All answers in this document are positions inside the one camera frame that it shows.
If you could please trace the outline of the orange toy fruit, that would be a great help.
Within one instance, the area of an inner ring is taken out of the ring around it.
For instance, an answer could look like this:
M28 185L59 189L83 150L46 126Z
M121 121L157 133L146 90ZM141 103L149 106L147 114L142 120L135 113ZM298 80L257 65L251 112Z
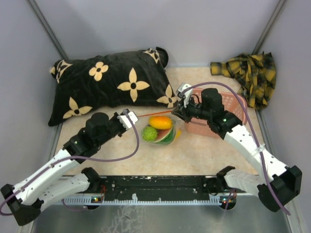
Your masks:
M168 116L152 116L149 118L149 125L158 130L166 130L173 126L173 121Z

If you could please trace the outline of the pink plastic basket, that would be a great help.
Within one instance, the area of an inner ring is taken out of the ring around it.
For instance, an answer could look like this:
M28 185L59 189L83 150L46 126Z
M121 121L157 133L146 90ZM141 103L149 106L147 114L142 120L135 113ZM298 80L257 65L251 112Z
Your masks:
M199 100L196 96L194 96L195 103L201 103L201 92L203 89L201 88L194 88L192 93L199 97ZM229 92L220 92L222 95L222 103L224 105L225 110L232 112L235 114L243 123L243 125L247 124L246 115L237 100L237 98ZM197 134L201 136L213 137L218 138L219 136L214 133L210 127L207 125L207 122L201 119L192 118L189 123L184 123L184 127L186 131L192 134Z

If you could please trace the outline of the clear zip top bag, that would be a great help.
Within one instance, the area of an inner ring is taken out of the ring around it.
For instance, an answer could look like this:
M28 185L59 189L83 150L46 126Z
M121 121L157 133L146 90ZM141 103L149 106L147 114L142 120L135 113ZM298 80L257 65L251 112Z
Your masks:
M171 111L153 112L139 115L140 139L145 143L167 146L176 141L182 133L182 120Z

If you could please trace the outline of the watermelon slice toy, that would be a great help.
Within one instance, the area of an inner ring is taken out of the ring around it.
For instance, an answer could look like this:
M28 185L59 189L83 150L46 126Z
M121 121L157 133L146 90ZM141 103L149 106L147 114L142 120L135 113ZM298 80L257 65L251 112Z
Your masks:
M155 139L154 143L168 145L174 141L175 136L176 136L175 127L171 127L170 129L166 130L158 130L157 138Z

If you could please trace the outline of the green bumpy toy fruit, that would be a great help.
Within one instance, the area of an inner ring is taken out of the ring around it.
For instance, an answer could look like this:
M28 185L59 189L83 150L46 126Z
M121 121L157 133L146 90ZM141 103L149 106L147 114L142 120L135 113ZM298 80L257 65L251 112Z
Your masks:
M142 131L142 138L145 141L153 142L158 136L157 130L151 126L146 126Z

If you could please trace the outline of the yellow toy mango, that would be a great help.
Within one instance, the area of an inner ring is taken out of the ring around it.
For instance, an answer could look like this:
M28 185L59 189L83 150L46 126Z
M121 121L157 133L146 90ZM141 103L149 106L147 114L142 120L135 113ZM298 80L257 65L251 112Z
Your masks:
M181 131L181 130L178 130L178 131L176 132L175 138L176 138L176 139L179 138L180 135L181 135L181 133L182 133L182 131Z

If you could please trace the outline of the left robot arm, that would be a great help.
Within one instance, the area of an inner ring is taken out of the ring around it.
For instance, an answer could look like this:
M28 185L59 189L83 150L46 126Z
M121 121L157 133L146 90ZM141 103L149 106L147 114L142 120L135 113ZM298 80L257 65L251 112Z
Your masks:
M121 137L127 130L135 127L138 117L132 111L124 109L108 117L105 113L95 113L86 121L85 127L70 138L63 148L39 170L23 181L4 185L0 191L4 204L10 209L19 226L34 221L45 204L48 187L67 171L79 166L86 160L95 161L95 155L103 144Z

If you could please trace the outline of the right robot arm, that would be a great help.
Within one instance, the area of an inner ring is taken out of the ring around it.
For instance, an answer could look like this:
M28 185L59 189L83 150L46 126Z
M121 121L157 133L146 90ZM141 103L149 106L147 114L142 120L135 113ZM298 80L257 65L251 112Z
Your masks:
M209 128L222 140L231 144L256 170L257 175L227 166L217 173L217 186L223 192L237 188L258 197L270 211L277 212L300 194L302 171L289 167L273 156L264 145L259 145L242 121L225 110L222 96L216 88L201 92L201 102L196 103L192 89L182 84L177 90L180 98L172 114L186 123L193 118L207 122Z

